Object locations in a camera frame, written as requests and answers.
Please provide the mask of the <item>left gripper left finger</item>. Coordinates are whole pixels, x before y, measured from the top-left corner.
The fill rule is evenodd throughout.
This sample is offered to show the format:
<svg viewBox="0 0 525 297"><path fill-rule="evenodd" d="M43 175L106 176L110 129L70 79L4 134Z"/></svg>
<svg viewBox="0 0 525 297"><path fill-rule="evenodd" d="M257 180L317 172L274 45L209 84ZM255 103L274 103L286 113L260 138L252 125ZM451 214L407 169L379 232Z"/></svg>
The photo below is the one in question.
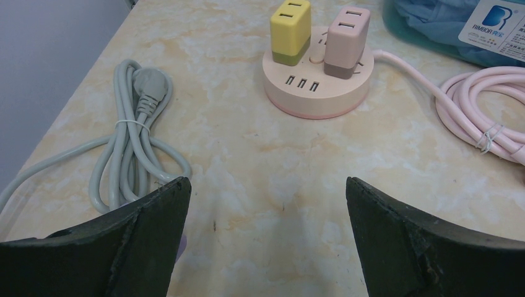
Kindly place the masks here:
<svg viewBox="0 0 525 297"><path fill-rule="evenodd" d="M1 295L166 296L190 198L180 177L45 238L1 243Z"/></svg>

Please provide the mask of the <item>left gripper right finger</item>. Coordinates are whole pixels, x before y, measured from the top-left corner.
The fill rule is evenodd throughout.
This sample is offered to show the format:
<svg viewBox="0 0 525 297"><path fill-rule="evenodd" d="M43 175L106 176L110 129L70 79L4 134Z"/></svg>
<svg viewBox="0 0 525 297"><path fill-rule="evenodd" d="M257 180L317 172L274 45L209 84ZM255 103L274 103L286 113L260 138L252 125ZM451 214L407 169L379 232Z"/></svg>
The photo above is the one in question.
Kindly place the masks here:
<svg viewBox="0 0 525 297"><path fill-rule="evenodd" d="M370 296L523 296L524 243L448 222L358 178L346 200Z"/></svg>

